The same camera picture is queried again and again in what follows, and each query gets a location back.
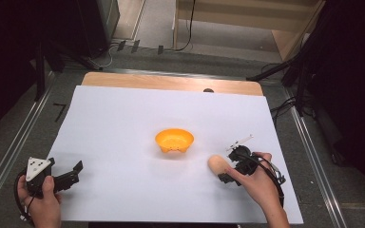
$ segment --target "person's left hand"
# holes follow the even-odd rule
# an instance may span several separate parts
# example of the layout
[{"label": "person's left hand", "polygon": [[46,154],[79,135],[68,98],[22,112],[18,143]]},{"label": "person's left hand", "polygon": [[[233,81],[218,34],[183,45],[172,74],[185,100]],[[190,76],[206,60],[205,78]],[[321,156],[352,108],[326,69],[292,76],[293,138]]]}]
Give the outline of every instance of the person's left hand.
[{"label": "person's left hand", "polygon": [[29,205],[29,213],[36,228],[61,227],[61,196],[55,195],[54,179],[46,176],[43,183],[43,198],[37,199],[29,196],[26,189],[26,176],[23,175],[17,182],[17,192],[22,204]]}]

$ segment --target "floor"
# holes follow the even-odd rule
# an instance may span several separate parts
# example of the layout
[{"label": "floor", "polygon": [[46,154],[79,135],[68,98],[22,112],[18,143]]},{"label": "floor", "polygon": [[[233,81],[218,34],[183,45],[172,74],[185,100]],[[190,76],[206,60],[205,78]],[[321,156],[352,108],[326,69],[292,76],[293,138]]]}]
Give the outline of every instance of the floor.
[{"label": "floor", "polygon": [[[236,43],[227,45],[233,39],[228,35],[211,34],[210,31],[205,34],[199,33],[199,31],[208,31],[212,28],[219,30],[218,25],[194,24],[193,28],[201,29],[193,30],[195,32],[193,32],[191,48],[182,52],[165,52],[158,55],[158,45],[165,47],[171,45],[170,28],[172,28],[172,23],[169,24],[169,20],[172,21],[172,19],[169,19],[170,12],[158,13],[157,10],[161,6],[170,7],[172,5],[170,2],[173,1],[145,1],[141,23],[135,31],[135,37],[130,36],[131,39],[128,42],[128,44],[133,44],[134,40],[140,40],[140,48],[137,52],[132,52],[132,47],[125,47],[121,51],[112,49],[113,62],[105,67],[105,71],[134,69],[143,70],[143,73],[155,71],[172,74],[179,72],[196,76],[210,75],[209,77],[213,78],[245,80],[245,76],[257,75],[271,67],[268,64],[281,62],[270,31],[252,30],[251,42],[248,42],[247,48],[242,50],[240,45],[236,45]],[[154,18],[159,18],[162,15],[164,20],[153,23]],[[182,24],[181,28],[183,28],[185,22],[181,21],[180,23]],[[153,32],[160,27],[163,28],[163,31]],[[223,34],[226,31],[230,31],[232,34],[240,33],[241,29],[220,27]],[[67,113],[66,108],[64,113],[60,114],[61,107],[55,104],[70,104],[74,87],[81,83],[83,75],[87,73],[77,63],[67,57],[64,58],[67,67],[63,73],[55,73],[50,77],[52,78],[52,87],[48,88],[49,96],[44,102],[36,104],[33,101],[35,87],[32,87],[0,123],[0,161],[5,159],[4,155],[7,152],[15,154],[15,161],[8,167],[6,176],[2,177],[4,182],[0,188],[0,227],[29,227],[28,224],[18,219],[16,208],[12,202],[12,180],[14,180],[16,173],[23,168],[23,161],[30,155],[47,156]],[[109,60],[110,57],[107,54],[94,59],[95,62],[102,65],[109,63]],[[280,72],[260,82],[271,108],[282,104],[288,96],[286,88],[279,84],[281,77],[282,73]],[[35,112],[39,114],[38,118],[32,123],[30,130],[24,132],[25,138],[19,148],[12,148],[13,139],[16,139],[18,130],[22,129],[22,123],[32,109],[35,109]],[[303,225],[294,227],[365,227],[365,177],[352,166],[339,167],[333,164],[327,143],[317,122],[310,117],[304,117],[302,121],[307,126],[312,139],[312,146],[323,168],[323,174],[330,183],[346,224],[342,226],[333,224],[332,215],[327,210],[327,201],[323,197],[324,191],[321,190],[316,170],[310,162],[311,155],[304,145],[304,141],[307,139],[301,138],[296,115],[292,111],[288,111],[279,117],[277,134],[304,218]],[[63,227],[86,228],[87,224],[84,222],[64,222]],[[266,225],[243,224],[241,227],[266,227]]]}]

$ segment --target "table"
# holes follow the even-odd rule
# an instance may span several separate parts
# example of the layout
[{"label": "table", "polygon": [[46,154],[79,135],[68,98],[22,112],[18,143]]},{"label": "table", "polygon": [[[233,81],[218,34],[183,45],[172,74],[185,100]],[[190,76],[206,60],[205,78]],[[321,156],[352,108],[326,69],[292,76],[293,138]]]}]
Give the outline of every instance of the table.
[{"label": "table", "polygon": [[[233,91],[256,96],[221,94]],[[254,82],[88,73],[75,89],[49,153],[62,163],[85,164],[81,182],[64,193],[69,195],[64,196],[63,219],[265,222],[243,188],[222,184],[206,165],[211,155],[227,155],[227,146],[254,134],[250,147],[271,151],[286,176],[282,188],[289,221],[302,223],[269,107],[260,95]],[[171,126],[194,134],[187,153],[164,154],[154,143],[154,136]],[[57,163],[55,171],[62,169]]]},{"label": "table", "polygon": [[[176,0],[174,48],[177,48],[179,20],[190,20],[193,0]],[[313,30],[325,0],[197,0],[194,21],[271,29],[283,61]]]}]

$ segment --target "wooden desk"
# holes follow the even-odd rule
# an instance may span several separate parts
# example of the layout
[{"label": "wooden desk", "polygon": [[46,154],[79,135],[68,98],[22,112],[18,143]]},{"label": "wooden desk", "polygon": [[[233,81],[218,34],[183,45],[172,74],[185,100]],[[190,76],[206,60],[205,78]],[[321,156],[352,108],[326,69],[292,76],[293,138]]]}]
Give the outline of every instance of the wooden desk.
[{"label": "wooden desk", "polygon": [[117,86],[185,91],[204,91],[262,96],[259,83],[141,74],[89,72],[82,86]]},{"label": "wooden desk", "polygon": [[[197,0],[194,21],[271,29],[283,61],[294,55],[311,32],[325,0]],[[193,0],[176,0],[174,48],[178,22],[190,20]]]}]

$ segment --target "gray floor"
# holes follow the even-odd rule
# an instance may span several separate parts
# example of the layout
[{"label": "gray floor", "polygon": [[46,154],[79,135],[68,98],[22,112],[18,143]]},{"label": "gray floor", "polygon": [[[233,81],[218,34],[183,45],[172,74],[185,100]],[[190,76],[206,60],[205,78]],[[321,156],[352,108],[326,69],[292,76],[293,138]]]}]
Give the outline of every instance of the gray floor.
[{"label": "gray floor", "polygon": [[[253,58],[257,61],[232,58],[231,56],[221,57],[211,53],[165,52],[158,55],[157,49],[143,47],[135,53],[131,53],[131,47],[125,47],[122,51],[116,51],[114,48],[112,49],[112,57],[113,62],[110,66],[105,67],[105,71],[117,69],[150,70],[205,74],[213,75],[214,78],[230,80],[244,80],[246,76],[257,75],[261,72],[262,67],[274,62],[260,60],[263,57],[256,54],[253,55]],[[61,122],[66,116],[65,112],[60,116],[59,121],[55,122],[59,116],[60,107],[54,103],[66,104],[68,107],[74,87],[82,82],[83,76],[87,73],[87,70],[79,64],[70,61],[67,57],[65,60],[66,69],[63,73],[56,73],[56,80],[47,102],[29,132],[8,176],[4,178],[4,183],[0,189],[0,227],[29,227],[18,217],[12,196],[13,181],[15,175],[25,166],[25,161],[29,156],[41,158],[47,156]],[[104,54],[94,61],[105,65],[109,63],[109,56]],[[286,99],[285,89],[279,84],[281,77],[282,73],[277,73],[261,82],[263,93],[271,108],[280,105]],[[34,105],[34,94],[35,87],[32,87],[0,122],[0,161]],[[309,117],[305,117],[304,120],[348,227],[365,227],[365,177],[352,166],[338,167],[334,165],[318,124]],[[279,117],[277,133],[304,219],[304,224],[297,226],[335,227],[291,112]],[[63,227],[87,227],[87,223],[64,222]],[[266,227],[266,225],[245,224],[242,227]]]}]

